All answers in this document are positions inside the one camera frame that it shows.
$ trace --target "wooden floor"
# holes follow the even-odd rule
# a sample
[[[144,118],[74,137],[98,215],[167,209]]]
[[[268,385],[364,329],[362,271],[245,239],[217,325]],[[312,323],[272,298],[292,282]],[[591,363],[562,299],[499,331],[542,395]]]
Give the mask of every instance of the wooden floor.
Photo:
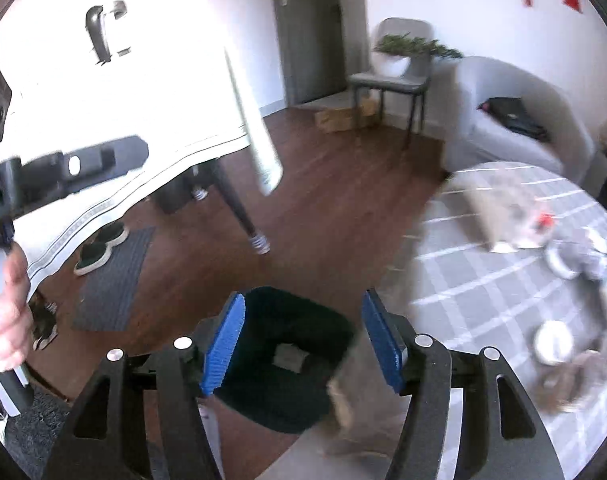
[[[142,202],[125,216],[130,229],[156,226],[126,332],[71,329],[84,283],[72,273],[74,256],[42,285],[59,304],[58,338],[30,364],[73,399],[109,349],[149,352],[217,314],[233,290],[273,285],[343,312],[359,322],[360,297],[379,280],[400,236],[441,180],[440,143],[381,127],[324,134],[311,112],[284,110],[266,118],[284,166],[268,197],[257,189],[248,150],[223,159],[254,223],[272,245],[253,253],[216,191],[165,216]],[[295,440],[259,427],[213,400],[228,480],[259,475]],[[158,439],[154,421],[149,427]]]

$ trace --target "gray chair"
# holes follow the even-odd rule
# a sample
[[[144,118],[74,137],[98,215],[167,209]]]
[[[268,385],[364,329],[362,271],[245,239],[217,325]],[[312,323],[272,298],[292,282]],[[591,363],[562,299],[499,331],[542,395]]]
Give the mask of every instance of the gray chair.
[[[453,71],[451,98],[443,106],[443,168],[458,171],[482,162],[515,160],[540,166],[580,184],[595,153],[581,118],[560,88],[514,65],[466,57]],[[491,97],[520,97],[548,130],[544,144],[511,132],[478,106]]]
[[[422,22],[421,20],[407,20],[405,18],[388,18],[379,24],[373,41],[373,47],[386,34],[407,34],[408,38],[425,38],[428,41],[431,41],[434,36],[432,25],[429,23]],[[410,119],[408,121],[408,133],[404,145],[404,149],[407,149],[410,145],[410,134],[412,133],[412,124],[417,108],[417,97],[421,98],[421,126],[419,132],[423,133],[426,117],[426,91],[430,84],[431,61],[430,54],[412,57],[410,67],[402,77],[384,77],[377,75],[373,70],[349,76],[348,85],[353,90],[355,126],[359,127],[360,89],[367,88],[381,91],[379,97],[380,120],[383,120],[384,94],[386,91],[410,95]]]

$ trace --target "gray floor mat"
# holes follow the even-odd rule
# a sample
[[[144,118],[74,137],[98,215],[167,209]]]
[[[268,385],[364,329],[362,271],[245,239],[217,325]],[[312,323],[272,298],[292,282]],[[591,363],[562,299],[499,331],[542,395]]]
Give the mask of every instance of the gray floor mat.
[[[107,264],[88,276],[72,328],[90,332],[125,330],[154,227],[130,233]]]

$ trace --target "dark gray door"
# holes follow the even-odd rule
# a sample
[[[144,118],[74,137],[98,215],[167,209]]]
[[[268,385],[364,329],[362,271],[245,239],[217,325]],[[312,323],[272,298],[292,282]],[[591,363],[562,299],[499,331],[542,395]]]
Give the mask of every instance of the dark gray door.
[[[346,89],[339,0],[274,0],[289,105]]]

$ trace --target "table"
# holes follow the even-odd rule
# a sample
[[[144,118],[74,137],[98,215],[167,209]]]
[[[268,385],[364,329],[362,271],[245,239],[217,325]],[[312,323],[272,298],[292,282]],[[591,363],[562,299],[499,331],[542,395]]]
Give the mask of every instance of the table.
[[[455,173],[444,184],[422,221],[403,236],[376,290],[388,311],[407,316],[417,332],[436,337],[449,349],[478,353],[484,346],[499,348],[536,404],[538,381],[551,370],[531,352],[537,327],[546,319],[562,320],[581,351],[604,325],[596,287],[581,277],[557,278],[543,250],[488,252],[460,182],[464,173],[500,166],[510,168],[523,186],[549,204],[560,231],[590,225],[607,241],[607,212],[575,184],[541,168],[490,162]],[[359,336],[332,389],[343,427],[339,440],[352,441],[352,450],[390,454],[409,399],[395,396],[385,383],[366,333]],[[461,391],[453,390],[439,478],[454,473],[462,398]],[[539,412],[565,477],[574,478],[607,435],[607,386],[583,412]]]
[[[235,50],[207,5],[123,0],[131,53],[113,52],[101,65],[85,15],[96,5],[110,11],[114,1],[15,0],[0,21],[0,70],[13,90],[0,160],[27,162],[129,135],[150,149],[140,170],[15,222],[32,290],[94,231],[192,166],[249,146],[264,194],[283,173]]]

